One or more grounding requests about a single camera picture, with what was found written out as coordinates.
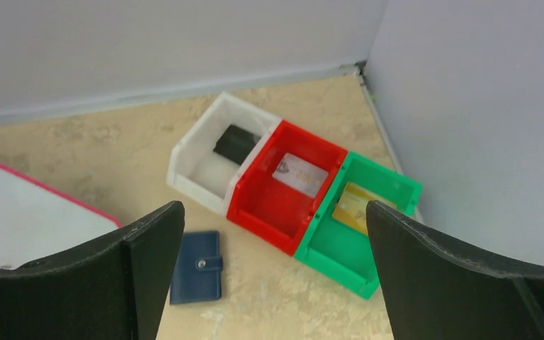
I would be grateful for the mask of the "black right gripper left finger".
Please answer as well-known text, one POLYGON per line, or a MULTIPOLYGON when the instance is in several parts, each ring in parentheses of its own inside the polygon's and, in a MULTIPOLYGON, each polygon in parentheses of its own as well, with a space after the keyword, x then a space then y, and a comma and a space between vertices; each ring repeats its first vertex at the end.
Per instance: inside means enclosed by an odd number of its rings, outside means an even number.
POLYGON ((71 249, 0 269, 0 339, 155 339, 184 227, 175 200, 71 249))

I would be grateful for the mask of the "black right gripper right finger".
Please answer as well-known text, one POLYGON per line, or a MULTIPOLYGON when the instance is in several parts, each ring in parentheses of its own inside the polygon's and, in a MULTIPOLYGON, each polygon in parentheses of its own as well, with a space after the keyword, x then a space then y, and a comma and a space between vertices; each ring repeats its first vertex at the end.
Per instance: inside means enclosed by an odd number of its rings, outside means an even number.
POLYGON ((544 266, 479 248, 384 203, 368 236, 396 339, 544 339, 544 266))

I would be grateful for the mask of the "blue leather card holder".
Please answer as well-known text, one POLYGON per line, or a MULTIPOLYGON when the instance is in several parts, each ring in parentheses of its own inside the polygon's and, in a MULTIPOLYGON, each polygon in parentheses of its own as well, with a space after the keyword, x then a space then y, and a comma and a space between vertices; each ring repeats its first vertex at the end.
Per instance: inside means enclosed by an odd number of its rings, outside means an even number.
POLYGON ((222 270, 218 231, 184 233, 171 279, 169 303, 219 300, 222 297, 222 270))

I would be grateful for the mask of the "green plastic bin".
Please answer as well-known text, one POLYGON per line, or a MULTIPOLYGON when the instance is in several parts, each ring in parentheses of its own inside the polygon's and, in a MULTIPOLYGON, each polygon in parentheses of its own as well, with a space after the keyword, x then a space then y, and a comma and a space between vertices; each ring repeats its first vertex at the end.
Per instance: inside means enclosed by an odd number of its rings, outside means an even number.
POLYGON ((297 248, 296 259, 368 299, 380 285, 368 235, 332 217, 347 182, 382 196, 397 206, 395 210, 407 216, 414 214, 423 186, 349 152, 297 248))

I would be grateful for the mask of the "white plastic bin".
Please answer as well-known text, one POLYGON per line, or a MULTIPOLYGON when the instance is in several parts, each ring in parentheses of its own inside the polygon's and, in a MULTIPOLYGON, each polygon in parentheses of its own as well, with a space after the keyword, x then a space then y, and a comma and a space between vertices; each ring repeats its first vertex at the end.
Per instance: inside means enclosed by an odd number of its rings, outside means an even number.
POLYGON ((172 149, 166 184, 225 216, 238 181, 281 121, 277 115, 221 93, 172 149), (230 125, 261 136, 241 166, 213 151, 230 125))

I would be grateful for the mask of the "red plastic bin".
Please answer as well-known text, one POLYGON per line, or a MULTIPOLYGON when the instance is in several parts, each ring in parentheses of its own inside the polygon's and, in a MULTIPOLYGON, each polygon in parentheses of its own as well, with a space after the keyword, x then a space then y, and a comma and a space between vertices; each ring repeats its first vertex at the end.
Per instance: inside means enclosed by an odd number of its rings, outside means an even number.
POLYGON ((343 147, 282 121, 236 185, 227 219, 294 255, 347 154, 343 147), (286 153, 328 172, 315 198, 272 177, 286 153))

